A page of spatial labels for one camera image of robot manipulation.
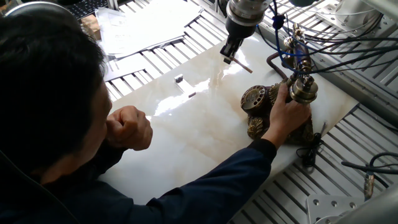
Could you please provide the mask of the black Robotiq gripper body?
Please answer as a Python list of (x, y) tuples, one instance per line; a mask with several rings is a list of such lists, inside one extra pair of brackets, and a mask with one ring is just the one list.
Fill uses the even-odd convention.
[(253, 35), (256, 30), (256, 25), (242, 26), (234, 22), (232, 19), (227, 18), (226, 30), (228, 31), (226, 45), (240, 47), (244, 39)]

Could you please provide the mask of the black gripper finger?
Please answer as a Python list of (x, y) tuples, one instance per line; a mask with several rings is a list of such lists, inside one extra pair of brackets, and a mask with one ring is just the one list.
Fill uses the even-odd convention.
[(230, 41), (231, 41), (231, 45), (232, 45), (233, 54), (231, 57), (231, 61), (224, 61), (224, 59), (223, 59), (224, 63), (227, 63), (227, 64), (230, 64), (233, 61), (236, 52), (238, 51), (238, 49), (240, 48), (240, 46), (243, 43), (243, 39), (231, 39)]
[(226, 40), (224, 46), (221, 48), (220, 54), (224, 57), (224, 61), (231, 61), (233, 50), (229, 39)]

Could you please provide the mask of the person's right hand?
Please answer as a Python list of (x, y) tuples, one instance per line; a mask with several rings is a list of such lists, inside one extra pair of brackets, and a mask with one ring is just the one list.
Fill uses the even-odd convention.
[(287, 136), (301, 126), (311, 115), (311, 108), (308, 104), (297, 103), (296, 101), (286, 102), (289, 95), (285, 83), (279, 86), (277, 99), (271, 109), (269, 129), (262, 136), (273, 143), (276, 149), (280, 148)]

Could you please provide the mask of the person's left hand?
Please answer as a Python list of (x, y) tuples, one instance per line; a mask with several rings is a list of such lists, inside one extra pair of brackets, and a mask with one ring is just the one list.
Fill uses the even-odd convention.
[(135, 106), (124, 106), (111, 113), (106, 120), (106, 139), (115, 148), (141, 151), (147, 149), (153, 129), (146, 114)]

